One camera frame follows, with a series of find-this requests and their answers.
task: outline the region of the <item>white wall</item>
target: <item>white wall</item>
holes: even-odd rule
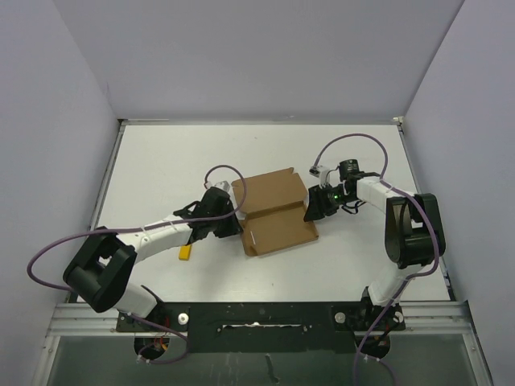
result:
[[[453,286],[470,301],[496,386],[515,377],[515,2],[467,0],[406,117],[439,197]]]
[[[51,0],[0,2],[0,374],[31,382],[55,302],[31,255],[84,230],[117,121]],[[35,271],[60,281],[76,244]]]
[[[54,0],[122,118],[389,120],[463,0]]]

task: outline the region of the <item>yellow block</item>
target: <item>yellow block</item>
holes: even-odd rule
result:
[[[179,260],[190,260],[192,254],[192,245],[183,245],[179,250]]]

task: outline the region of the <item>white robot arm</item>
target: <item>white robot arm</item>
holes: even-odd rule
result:
[[[201,201],[141,231],[90,236],[64,271],[64,281],[96,312],[114,307],[145,318],[158,299],[130,280],[133,266],[166,249],[204,239],[210,232],[219,238],[240,234],[242,229],[235,214],[221,220],[202,220],[234,212],[228,190],[228,183],[218,183],[206,190]],[[200,221],[185,224],[184,219]],[[152,228],[156,224],[165,225]]]
[[[387,265],[367,288],[373,306],[384,307],[401,288],[402,283],[434,260],[434,249],[429,232],[412,203],[403,195],[381,183],[376,173],[359,170],[356,159],[343,161],[336,168],[340,181],[336,187],[328,182],[329,168],[313,166],[310,173],[319,177],[319,185],[309,189],[309,206],[305,221],[321,220],[332,216],[339,207],[349,211],[350,203],[369,203],[385,214],[385,249],[394,264]],[[445,238],[436,198],[431,194],[414,197],[426,212],[439,242],[439,251],[445,251]]]

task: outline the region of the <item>flattened cardboard box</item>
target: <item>flattened cardboard box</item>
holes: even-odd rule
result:
[[[293,167],[245,179],[247,197],[241,212],[241,241],[247,256],[260,256],[318,239],[315,225],[304,222],[306,187]],[[233,181],[236,201],[241,180]]]

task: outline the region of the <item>white tabletop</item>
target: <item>white tabletop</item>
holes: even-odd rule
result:
[[[368,133],[389,152],[385,179],[415,191],[414,180],[394,125],[129,125],[123,134],[99,225],[108,228],[148,224],[204,193],[205,172],[217,164],[253,176],[293,166],[306,188],[320,149],[346,133]],[[337,142],[322,157],[332,166],[356,158],[365,171],[380,171],[382,152],[374,142]],[[333,173],[333,183],[338,183]],[[237,179],[218,170],[212,182]],[[342,211],[318,221],[319,239],[263,257],[247,257],[238,236],[213,235],[195,243],[190,261],[179,249],[155,255],[134,267],[135,282],[168,302],[356,301],[381,268],[393,264],[384,247],[385,217],[364,205],[357,216]],[[413,281],[404,301],[449,300],[443,276]]]

